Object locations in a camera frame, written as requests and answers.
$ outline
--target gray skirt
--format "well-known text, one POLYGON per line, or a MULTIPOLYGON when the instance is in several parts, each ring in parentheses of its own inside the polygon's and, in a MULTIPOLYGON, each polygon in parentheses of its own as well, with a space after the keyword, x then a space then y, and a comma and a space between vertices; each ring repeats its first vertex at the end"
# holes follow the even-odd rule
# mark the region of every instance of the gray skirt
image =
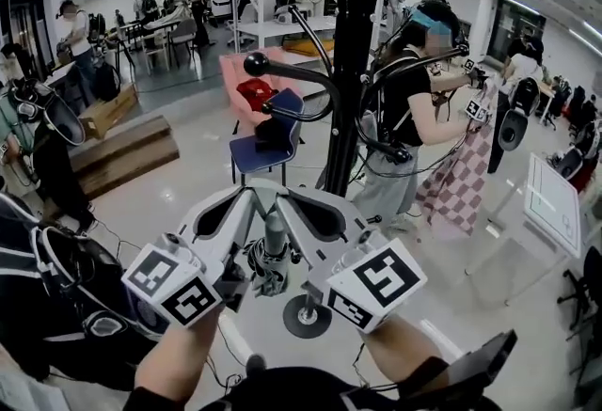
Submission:
POLYGON ((418 169, 419 147, 406 147, 412 159, 405 164, 389 162, 384 153, 375 151, 366 166, 366 186, 357 194, 353 203, 365 218, 380 215, 383 225, 388 225, 397 214, 406 213, 412 207, 418 189, 418 175, 407 177, 381 177, 383 174, 409 174, 418 169))

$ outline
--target cardboard box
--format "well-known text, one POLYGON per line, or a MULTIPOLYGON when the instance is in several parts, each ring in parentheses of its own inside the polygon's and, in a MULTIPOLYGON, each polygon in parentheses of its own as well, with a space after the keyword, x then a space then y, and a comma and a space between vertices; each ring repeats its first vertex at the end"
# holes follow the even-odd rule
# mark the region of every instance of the cardboard box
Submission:
POLYGON ((86 130, 86 138, 102 140, 108 130, 123 119, 137 102, 134 84, 126 84, 121 86, 121 92, 111 102, 93 103, 79 116, 86 130))

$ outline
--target blue chair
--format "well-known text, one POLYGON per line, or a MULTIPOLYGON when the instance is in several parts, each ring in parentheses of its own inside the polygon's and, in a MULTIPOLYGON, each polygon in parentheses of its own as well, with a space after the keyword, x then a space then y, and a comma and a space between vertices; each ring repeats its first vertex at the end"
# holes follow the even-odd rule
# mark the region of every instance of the blue chair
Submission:
MULTIPOLYGON (((297 113, 302 113, 304 108, 303 99, 289 88, 274 95, 269 102, 274 107, 285 108, 297 113)), ((273 115, 272 119, 278 119, 283 125, 283 131, 288 132, 290 147, 286 150, 257 151, 258 138, 255 135, 230 141, 233 183, 236 183, 236 167, 241 172, 241 181, 245 185, 246 174, 265 168, 269 168, 271 172, 272 166, 282 165, 282 185, 286 185, 286 163, 292 160, 297 153, 301 122, 280 115, 273 115)))

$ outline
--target round base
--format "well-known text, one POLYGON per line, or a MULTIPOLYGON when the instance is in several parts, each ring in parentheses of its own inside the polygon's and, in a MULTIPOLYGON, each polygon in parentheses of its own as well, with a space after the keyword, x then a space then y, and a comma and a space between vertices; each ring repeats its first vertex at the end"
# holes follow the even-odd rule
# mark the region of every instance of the round base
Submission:
POLYGON ((282 318, 288 331, 302 340, 312 340, 322 336, 330 327, 332 312, 323 306, 316 306, 311 313, 306 312, 306 295, 297 295, 284 308, 282 318))

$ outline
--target pink checkered fabric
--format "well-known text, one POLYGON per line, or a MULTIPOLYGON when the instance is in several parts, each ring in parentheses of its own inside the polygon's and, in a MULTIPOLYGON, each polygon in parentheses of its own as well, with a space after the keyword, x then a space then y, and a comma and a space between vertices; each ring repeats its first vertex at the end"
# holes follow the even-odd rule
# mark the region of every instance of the pink checkered fabric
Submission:
POLYGON ((476 134, 468 134, 462 146, 448 156, 419 187, 416 201, 437 237, 468 237, 477 221, 496 125, 498 88, 485 87, 482 104, 491 119, 476 134))

